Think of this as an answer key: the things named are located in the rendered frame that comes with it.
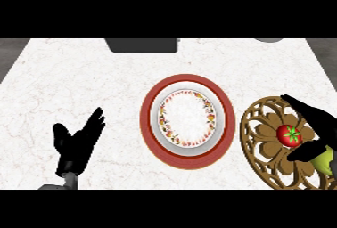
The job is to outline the brown openwork wooden placemat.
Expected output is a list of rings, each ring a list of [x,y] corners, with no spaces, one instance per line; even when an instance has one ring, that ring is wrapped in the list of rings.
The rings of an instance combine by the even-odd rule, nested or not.
[[[277,129],[290,125],[303,135],[303,143],[318,139],[302,114],[280,96],[269,96],[249,106],[240,123],[240,141],[249,164],[272,189],[337,190],[337,181],[309,162],[287,160],[294,148],[283,145]]]

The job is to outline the white plate with red rim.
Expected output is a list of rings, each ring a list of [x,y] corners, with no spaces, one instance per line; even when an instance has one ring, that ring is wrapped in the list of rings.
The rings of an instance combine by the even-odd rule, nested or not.
[[[235,137],[235,111],[222,88],[204,77],[167,77],[145,97],[139,125],[163,163],[200,169],[226,153]]]

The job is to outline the yellow-green pear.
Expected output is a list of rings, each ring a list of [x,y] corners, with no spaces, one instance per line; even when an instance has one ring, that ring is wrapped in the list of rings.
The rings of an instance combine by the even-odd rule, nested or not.
[[[331,162],[334,161],[334,149],[325,146],[325,151],[311,160],[314,168],[325,175],[333,175]]]

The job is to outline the dark grey appliance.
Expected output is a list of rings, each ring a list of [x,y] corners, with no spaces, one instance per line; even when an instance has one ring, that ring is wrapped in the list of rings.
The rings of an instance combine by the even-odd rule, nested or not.
[[[176,38],[107,38],[105,42],[114,53],[175,53]]]

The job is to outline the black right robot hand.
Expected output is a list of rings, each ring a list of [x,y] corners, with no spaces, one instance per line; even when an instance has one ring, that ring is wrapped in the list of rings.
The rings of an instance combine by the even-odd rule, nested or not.
[[[318,140],[305,142],[287,156],[289,161],[309,162],[325,152],[325,146],[337,151],[337,118],[325,110],[309,106],[289,94],[281,98],[289,102],[294,111],[302,114],[320,136]]]

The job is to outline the red tomato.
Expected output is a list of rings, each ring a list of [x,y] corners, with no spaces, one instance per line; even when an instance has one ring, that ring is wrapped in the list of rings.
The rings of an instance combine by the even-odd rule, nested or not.
[[[291,125],[281,125],[277,129],[277,138],[287,147],[297,147],[302,144],[303,137],[300,131]]]

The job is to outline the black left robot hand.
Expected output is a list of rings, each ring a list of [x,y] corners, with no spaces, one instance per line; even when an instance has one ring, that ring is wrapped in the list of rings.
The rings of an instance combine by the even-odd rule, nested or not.
[[[105,128],[104,120],[102,108],[98,108],[90,115],[85,127],[74,134],[68,132],[67,127],[61,123],[54,125],[55,148],[59,153],[55,171],[58,176],[68,172],[76,175],[85,172],[93,146]]]

